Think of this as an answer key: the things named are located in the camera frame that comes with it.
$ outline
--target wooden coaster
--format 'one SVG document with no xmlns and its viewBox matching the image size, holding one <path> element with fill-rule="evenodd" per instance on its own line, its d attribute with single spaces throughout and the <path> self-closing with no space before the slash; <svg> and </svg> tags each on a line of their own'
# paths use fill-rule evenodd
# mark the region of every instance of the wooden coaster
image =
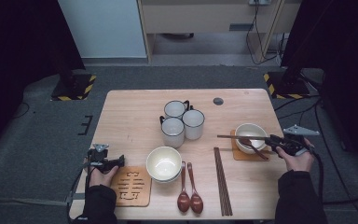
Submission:
<svg viewBox="0 0 358 224">
<path fill-rule="evenodd" d="M 231 130 L 231 135 L 235 135 L 235 130 Z M 261 157 L 259 157 L 257 154 L 247 154 L 242 152 L 238 147 L 237 144 L 235 143 L 235 139 L 231 138 L 231 145 L 232 145 L 232 154 L 234 156 L 234 160 L 236 161 L 265 161 L 263 160 Z M 268 148 L 269 147 L 265 147 L 263 149 L 261 149 L 261 152 L 268 152 Z M 268 153 L 263 153 L 269 161 L 269 154 Z"/>
<path fill-rule="evenodd" d="M 124 166 L 113 176 L 117 207 L 145 207 L 150 202 L 152 179 L 143 166 Z"/>
</svg>

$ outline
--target hazard tape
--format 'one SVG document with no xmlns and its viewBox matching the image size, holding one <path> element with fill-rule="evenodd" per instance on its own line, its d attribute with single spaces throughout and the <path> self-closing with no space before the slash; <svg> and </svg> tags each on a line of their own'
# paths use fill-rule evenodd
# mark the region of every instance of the hazard tape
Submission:
<svg viewBox="0 0 358 224">
<path fill-rule="evenodd" d="M 61 95 L 57 97 L 51 97 L 52 101 L 71 101 L 71 100 L 84 100 L 89 96 L 89 93 L 92 89 L 92 85 L 94 84 L 94 80 L 97 76 L 90 76 L 89 77 L 89 83 L 87 84 L 87 87 L 84 90 L 84 93 L 78 96 L 66 96 Z"/>
<path fill-rule="evenodd" d="M 269 74 L 264 74 L 264 80 L 267 83 L 269 94 L 274 99 L 300 99 L 310 97 L 308 94 L 278 94 L 275 92 L 274 85 L 270 81 Z"/>
</svg>

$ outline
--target white wall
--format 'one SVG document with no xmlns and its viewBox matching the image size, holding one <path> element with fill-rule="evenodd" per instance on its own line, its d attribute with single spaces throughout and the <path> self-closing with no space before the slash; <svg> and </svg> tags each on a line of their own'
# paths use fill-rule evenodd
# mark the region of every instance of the white wall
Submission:
<svg viewBox="0 0 358 224">
<path fill-rule="evenodd" d="M 59 0 L 82 58 L 146 58 L 136 0 Z"/>
</svg>

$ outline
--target cream bowl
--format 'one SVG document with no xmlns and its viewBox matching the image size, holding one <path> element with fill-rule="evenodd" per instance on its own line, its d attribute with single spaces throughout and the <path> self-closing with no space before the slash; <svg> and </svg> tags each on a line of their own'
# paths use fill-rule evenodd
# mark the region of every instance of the cream bowl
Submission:
<svg viewBox="0 0 358 224">
<path fill-rule="evenodd" d="M 171 182 L 182 170 L 182 157 L 173 147 L 155 148 L 147 156 L 146 170 L 158 182 Z"/>
<path fill-rule="evenodd" d="M 264 131 L 263 128 L 253 123 L 243 123 L 242 125 L 238 126 L 238 128 L 235 130 L 235 135 L 268 137 L 266 131 Z M 261 150 L 266 146 L 264 140 L 251 139 L 250 141 L 252 143 L 252 146 L 254 146 L 257 150 Z M 240 142 L 240 139 L 236 139 L 235 143 L 241 151 L 248 154 L 255 154 L 255 151 L 251 147 L 243 145 Z"/>
</svg>

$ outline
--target cup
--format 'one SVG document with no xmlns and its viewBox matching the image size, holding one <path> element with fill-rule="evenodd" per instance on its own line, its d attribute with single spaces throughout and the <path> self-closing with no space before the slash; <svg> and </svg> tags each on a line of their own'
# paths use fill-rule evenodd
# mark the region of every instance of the cup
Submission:
<svg viewBox="0 0 358 224">
<path fill-rule="evenodd" d="M 182 121 L 185 124 L 186 138 L 190 140 L 199 139 L 203 132 L 203 123 L 205 116 L 193 106 L 185 112 L 182 117 Z"/>
<path fill-rule="evenodd" d="M 178 118 L 159 117 L 166 147 L 177 148 L 185 142 L 185 124 Z"/>
<path fill-rule="evenodd" d="M 165 117 L 181 119 L 183 114 L 190 108 L 190 102 L 188 100 L 170 101 L 164 106 Z"/>
</svg>

